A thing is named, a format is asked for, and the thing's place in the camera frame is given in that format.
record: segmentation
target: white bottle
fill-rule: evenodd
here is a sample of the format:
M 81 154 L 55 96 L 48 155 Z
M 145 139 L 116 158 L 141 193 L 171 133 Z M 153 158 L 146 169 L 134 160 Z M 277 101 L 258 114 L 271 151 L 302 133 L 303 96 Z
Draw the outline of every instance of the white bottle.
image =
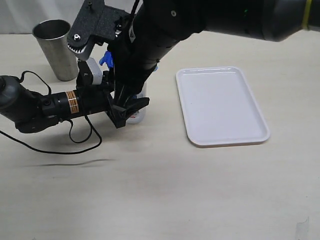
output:
M 140 98 L 145 98 L 147 95 L 147 83 L 144 84 L 142 91 L 136 95 L 137 99 Z M 138 124 L 141 123 L 142 120 L 145 118 L 146 116 L 146 107 L 140 109 L 139 111 L 137 111 L 135 114 L 133 114 L 127 121 L 127 124 Z

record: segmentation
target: white wall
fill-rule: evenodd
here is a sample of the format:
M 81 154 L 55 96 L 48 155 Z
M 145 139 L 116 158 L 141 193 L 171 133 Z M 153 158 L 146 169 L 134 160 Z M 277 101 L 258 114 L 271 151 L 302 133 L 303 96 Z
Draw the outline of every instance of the white wall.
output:
M 104 0 L 105 4 L 131 11 L 134 0 Z M 73 23 L 84 0 L 0 0 L 0 34 L 31 33 L 48 19 Z

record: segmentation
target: white plastic tray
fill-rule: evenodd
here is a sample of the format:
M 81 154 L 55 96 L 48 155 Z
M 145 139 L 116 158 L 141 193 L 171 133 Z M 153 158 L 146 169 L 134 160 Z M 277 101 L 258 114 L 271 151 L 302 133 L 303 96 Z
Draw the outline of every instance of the white plastic tray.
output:
M 196 146 L 261 144 L 269 139 L 269 128 L 240 69 L 182 69 L 176 81 L 186 132 Z

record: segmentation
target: white table surface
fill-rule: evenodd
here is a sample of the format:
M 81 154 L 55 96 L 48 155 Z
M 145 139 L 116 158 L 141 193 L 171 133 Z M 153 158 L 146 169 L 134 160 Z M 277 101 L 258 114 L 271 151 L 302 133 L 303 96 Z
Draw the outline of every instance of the white table surface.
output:
M 104 51 L 96 47 L 92 56 Z M 0 35 L 0 53 L 2 75 L 31 70 L 54 92 L 75 87 L 55 78 L 31 35 Z M 243 70 L 271 131 L 267 143 L 189 143 L 175 74 L 216 66 Z M 104 113 L 90 117 L 103 136 L 99 149 L 45 155 L 0 137 L 0 239 L 294 240 L 308 217 L 309 239 L 320 239 L 319 69 L 319 33 L 281 43 L 201 33 L 174 48 L 148 80 L 141 124 L 116 130 Z M 24 85 L 47 91 L 32 75 Z M 84 120 L 75 123 L 74 137 L 84 137 Z M 67 123 L 32 135 L 4 117 L 0 126 L 46 150 L 97 140 L 75 146 Z

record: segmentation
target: stainless steel cup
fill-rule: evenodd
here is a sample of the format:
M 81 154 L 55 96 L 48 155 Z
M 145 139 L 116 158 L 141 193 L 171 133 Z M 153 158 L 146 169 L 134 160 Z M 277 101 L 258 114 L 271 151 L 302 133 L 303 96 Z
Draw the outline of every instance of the stainless steel cup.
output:
M 67 36 L 70 24 L 60 19 L 39 23 L 32 30 L 55 76 L 60 81 L 70 81 L 78 76 L 76 56 L 68 49 Z

